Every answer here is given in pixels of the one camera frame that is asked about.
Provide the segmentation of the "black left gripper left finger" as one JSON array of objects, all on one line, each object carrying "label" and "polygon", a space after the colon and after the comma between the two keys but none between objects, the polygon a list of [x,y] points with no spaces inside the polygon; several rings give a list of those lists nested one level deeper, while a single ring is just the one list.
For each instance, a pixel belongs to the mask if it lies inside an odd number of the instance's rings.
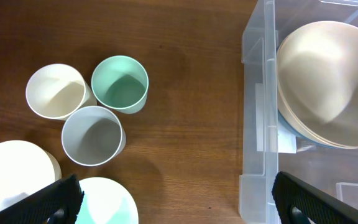
[{"label": "black left gripper left finger", "polygon": [[83,199],[79,180],[72,174],[0,211],[0,224],[74,224]]}]

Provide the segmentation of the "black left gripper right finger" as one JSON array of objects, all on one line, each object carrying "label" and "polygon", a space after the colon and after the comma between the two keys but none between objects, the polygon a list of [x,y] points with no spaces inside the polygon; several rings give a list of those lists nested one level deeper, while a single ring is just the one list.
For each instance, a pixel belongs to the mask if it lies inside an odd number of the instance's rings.
[{"label": "black left gripper right finger", "polygon": [[280,171],[272,188],[282,224],[358,224],[358,210],[301,179]]}]

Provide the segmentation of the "mint small bowl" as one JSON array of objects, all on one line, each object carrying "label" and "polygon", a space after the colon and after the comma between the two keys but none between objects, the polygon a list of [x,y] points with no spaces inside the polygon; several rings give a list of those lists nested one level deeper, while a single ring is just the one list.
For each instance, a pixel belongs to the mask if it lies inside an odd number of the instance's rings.
[{"label": "mint small bowl", "polygon": [[85,193],[76,224],[138,224],[137,206],[121,184],[104,177],[79,181]]}]

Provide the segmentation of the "white small bowl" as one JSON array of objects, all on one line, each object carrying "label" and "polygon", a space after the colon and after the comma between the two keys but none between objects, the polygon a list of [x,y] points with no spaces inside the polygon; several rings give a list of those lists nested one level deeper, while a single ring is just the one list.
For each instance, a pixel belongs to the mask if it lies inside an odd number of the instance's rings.
[{"label": "white small bowl", "polygon": [[61,177],[56,158],[36,144],[0,142],[0,211]]}]

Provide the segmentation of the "grey plastic cup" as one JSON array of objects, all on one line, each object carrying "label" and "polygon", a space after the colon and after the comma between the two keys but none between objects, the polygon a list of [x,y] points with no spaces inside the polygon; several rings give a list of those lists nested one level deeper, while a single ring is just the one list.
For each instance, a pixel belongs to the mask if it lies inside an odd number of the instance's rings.
[{"label": "grey plastic cup", "polygon": [[126,146],[126,133],[119,118],[102,106],[86,106],[63,125],[65,154],[82,166],[100,166],[119,155]]}]

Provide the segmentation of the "blue shallow bowl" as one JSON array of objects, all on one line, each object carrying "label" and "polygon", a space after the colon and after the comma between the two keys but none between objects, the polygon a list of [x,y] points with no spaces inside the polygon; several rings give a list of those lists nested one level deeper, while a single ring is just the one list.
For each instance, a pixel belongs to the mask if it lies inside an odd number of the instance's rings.
[{"label": "blue shallow bowl", "polygon": [[286,119],[283,117],[283,115],[281,114],[281,112],[278,111],[278,121],[281,123],[281,125],[286,128],[289,132],[291,132],[292,134],[294,134],[296,137],[307,140],[312,142],[313,144],[317,145],[317,146],[321,146],[321,147],[327,147],[327,148],[333,148],[333,146],[329,146],[326,144],[321,144],[318,143],[316,141],[313,141],[307,137],[305,137],[304,135],[300,134],[295,128],[293,128],[287,121]]}]

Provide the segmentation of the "cream plastic cup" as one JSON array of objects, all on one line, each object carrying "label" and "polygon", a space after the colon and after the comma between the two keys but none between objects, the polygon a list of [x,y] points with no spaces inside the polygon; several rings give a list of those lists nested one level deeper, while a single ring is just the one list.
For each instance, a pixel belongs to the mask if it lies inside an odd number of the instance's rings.
[{"label": "cream plastic cup", "polygon": [[97,105],[97,99],[81,73],[62,63],[38,69],[27,82],[25,97],[35,114],[63,121],[82,107]]}]

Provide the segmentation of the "mint green plastic cup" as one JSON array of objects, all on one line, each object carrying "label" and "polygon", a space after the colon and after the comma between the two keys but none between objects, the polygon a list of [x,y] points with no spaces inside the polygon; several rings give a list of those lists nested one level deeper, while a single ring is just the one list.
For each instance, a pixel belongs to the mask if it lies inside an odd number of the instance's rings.
[{"label": "mint green plastic cup", "polygon": [[141,63],[132,57],[109,57],[95,68],[91,89],[104,106],[125,114],[139,112],[147,101],[149,76]]}]

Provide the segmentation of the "beige shallow bowl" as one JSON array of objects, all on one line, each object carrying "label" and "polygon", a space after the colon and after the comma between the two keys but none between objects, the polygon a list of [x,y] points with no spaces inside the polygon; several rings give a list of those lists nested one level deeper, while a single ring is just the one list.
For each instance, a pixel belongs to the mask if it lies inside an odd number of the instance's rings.
[{"label": "beige shallow bowl", "polygon": [[358,148],[358,27],[318,21],[294,30],[277,50],[277,105],[301,136]]}]

